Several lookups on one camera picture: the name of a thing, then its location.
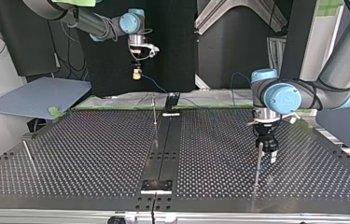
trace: black bracket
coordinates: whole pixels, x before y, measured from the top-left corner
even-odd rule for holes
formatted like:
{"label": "black bracket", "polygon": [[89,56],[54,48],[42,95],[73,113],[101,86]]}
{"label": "black bracket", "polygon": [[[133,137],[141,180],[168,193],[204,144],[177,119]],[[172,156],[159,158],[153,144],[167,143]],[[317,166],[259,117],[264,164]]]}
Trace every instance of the black bracket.
{"label": "black bracket", "polygon": [[172,180],[144,180],[142,194],[172,194]]}
{"label": "black bracket", "polygon": [[169,95],[166,98],[166,104],[165,108],[163,109],[163,114],[178,114],[178,111],[173,110],[173,106],[177,105],[178,100],[180,99],[180,93],[175,93],[172,95]]}

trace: blue cable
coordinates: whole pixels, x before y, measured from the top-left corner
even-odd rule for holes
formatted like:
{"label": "blue cable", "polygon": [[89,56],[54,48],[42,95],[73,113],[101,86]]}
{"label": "blue cable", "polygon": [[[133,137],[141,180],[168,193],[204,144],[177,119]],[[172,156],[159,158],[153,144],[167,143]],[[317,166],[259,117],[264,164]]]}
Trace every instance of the blue cable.
{"label": "blue cable", "polygon": [[151,77],[147,77],[145,75],[142,75],[142,77],[149,79],[150,81],[152,81],[155,84],[156,87],[158,87],[158,89],[160,89],[161,91],[163,91],[165,93],[168,93],[164,88],[162,88],[160,85],[158,85],[158,83],[154,79],[152,79]]}
{"label": "blue cable", "polygon": [[[150,80],[151,82],[153,82],[154,85],[155,85],[158,89],[160,89],[161,91],[163,91],[163,92],[165,92],[165,93],[168,93],[168,91],[166,91],[164,88],[162,88],[160,85],[158,85],[158,83],[157,83],[152,77],[147,77],[147,76],[145,76],[145,75],[142,75],[142,77],[145,77],[145,78],[147,78],[148,80]],[[207,109],[207,110],[211,109],[211,108],[209,108],[209,107],[203,107],[203,106],[197,105],[197,104],[195,104],[194,102],[192,102],[190,99],[187,99],[187,98],[183,98],[183,99],[186,100],[186,101],[188,101],[188,102],[190,102],[190,103],[192,103],[193,105],[195,105],[196,107],[198,107],[198,108],[200,108],[200,109]]]}
{"label": "blue cable", "polygon": [[234,93],[233,93],[233,78],[235,77],[235,75],[239,75],[239,76],[241,76],[241,77],[244,77],[244,78],[247,80],[247,82],[248,82],[248,84],[249,84],[249,87],[250,87],[250,89],[251,89],[251,82],[250,82],[250,79],[249,79],[247,76],[245,76],[244,74],[242,74],[242,73],[240,73],[240,72],[235,72],[235,73],[232,74],[232,78],[231,78],[231,92],[232,92],[232,103],[233,103],[233,108],[236,107],[236,105],[235,105],[235,96],[234,96]]}

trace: thin metal pin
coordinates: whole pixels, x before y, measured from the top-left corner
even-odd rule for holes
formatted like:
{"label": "thin metal pin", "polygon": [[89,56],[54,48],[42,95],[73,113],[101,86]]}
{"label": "thin metal pin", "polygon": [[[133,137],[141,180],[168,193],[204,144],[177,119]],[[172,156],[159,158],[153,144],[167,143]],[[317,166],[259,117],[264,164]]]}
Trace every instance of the thin metal pin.
{"label": "thin metal pin", "polygon": [[30,153],[29,147],[27,146],[27,142],[23,141],[23,145],[25,146],[27,155],[28,155],[30,161],[32,162],[32,165],[33,165],[33,168],[35,170],[35,173],[37,174],[37,169],[35,168],[35,160],[33,159],[32,154]]}
{"label": "thin metal pin", "polygon": [[256,181],[254,184],[255,188],[259,187],[259,171],[261,169],[261,159],[262,159],[262,150],[264,148],[263,143],[259,143],[259,156],[257,157],[257,170],[256,170]]}
{"label": "thin metal pin", "polygon": [[155,109],[155,95],[152,95],[152,109],[154,111],[154,124],[157,125],[157,111]]}

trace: metal tabletop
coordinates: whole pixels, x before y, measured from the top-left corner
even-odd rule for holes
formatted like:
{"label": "metal tabletop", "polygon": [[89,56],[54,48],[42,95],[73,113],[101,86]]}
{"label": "metal tabletop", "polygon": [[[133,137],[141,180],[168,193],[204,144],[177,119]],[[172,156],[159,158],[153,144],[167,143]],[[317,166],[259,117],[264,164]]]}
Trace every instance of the metal tabletop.
{"label": "metal tabletop", "polygon": [[[249,109],[76,111],[0,157],[0,209],[350,215],[350,157],[305,121],[282,122],[262,162]],[[170,195],[141,193],[171,180]]]}

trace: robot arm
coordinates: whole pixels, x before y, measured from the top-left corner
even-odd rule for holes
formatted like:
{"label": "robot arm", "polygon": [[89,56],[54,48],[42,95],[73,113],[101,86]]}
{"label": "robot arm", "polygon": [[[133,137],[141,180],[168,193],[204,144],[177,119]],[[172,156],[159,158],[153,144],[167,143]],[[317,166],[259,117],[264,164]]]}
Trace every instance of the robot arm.
{"label": "robot arm", "polygon": [[[315,82],[278,79],[276,71],[262,69],[252,75],[254,106],[268,108],[269,119],[297,109],[350,107],[350,23]],[[264,122],[265,112],[259,121]]]}
{"label": "robot arm", "polygon": [[129,36],[129,50],[133,56],[133,79],[142,76],[141,61],[153,58],[160,50],[146,43],[145,12],[143,9],[129,9],[127,13],[113,19],[100,16],[83,7],[50,0],[23,0],[26,6],[39,16],[51,21],[63,21],[88,34],[95,42]]}

